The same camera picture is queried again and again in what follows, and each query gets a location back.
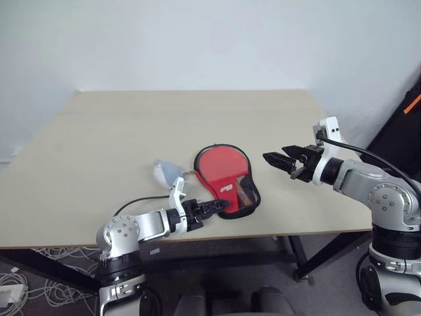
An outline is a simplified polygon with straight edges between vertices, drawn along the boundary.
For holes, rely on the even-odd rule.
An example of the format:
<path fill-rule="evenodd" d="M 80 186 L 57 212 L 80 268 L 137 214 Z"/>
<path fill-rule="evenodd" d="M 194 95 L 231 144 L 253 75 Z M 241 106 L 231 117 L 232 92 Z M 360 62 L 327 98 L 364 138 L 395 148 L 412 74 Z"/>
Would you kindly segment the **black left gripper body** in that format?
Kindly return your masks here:
<path fill-rule="evenodd" d="M 187 231 L 203 227 L 203 220 L 210 217 L 211 205 L 209 202 L 198 202 L 190 199 L 182 203 L 186 214 Z"/>

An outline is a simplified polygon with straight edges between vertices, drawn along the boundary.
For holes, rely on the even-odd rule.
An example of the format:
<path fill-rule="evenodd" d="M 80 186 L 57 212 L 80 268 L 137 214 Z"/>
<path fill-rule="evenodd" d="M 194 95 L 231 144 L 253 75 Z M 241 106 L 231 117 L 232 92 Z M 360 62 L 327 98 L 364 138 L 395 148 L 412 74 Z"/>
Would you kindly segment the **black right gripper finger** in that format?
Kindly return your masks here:
<path fill-rule="evenodd" d="M 307 155 L 307 148 L 298 145 L 289 145 L 282 148 L 282 150 L 292 159 L 299 162 L 307 162 L 309 156 Z"/>
<path fill-rule="evenodd" d="M 295 165 L 296 160 L 281 153 L 269 152 L 263 153 L 262 156 L 269 165 L 282 171 L 285 171 L 288 174 L 291 174 L 297 169 Z"/>

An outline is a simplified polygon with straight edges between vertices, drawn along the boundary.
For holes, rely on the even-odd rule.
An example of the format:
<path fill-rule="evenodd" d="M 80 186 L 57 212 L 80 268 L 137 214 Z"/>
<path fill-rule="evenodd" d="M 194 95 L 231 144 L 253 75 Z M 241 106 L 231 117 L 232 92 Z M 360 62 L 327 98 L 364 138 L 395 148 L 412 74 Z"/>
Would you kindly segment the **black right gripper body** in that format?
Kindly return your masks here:
<path fill-rule="evenodd" d="M 290 174 L 290 177 L 293 180 L 301 180 L 309 183 L 312 181 L 316 166 L 321 160 L 324 148 L 316 145 L 308 145 L 306 148 L 309 160 L 307 162 L 300 162 L 303 166 L 300 168 L 296 167 L 297 169 Z"/>

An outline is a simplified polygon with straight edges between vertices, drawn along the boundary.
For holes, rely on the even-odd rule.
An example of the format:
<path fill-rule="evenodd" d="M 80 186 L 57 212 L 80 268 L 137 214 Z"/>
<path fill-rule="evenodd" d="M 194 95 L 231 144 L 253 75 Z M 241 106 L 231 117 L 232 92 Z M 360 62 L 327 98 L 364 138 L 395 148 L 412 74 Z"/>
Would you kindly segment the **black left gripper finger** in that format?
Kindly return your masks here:
<path fill-rule="evenodd" d="M 226 209 L 228 202 L 225 199 L 214 199 L 201 203 L 203 209 Z"/>
<path fill-rule="evenodd" d="M 215 214 L 225 212 L 228 205 L 226 204 L 206 204 L 205 206 L 205 218 L 210 218 Z"/>

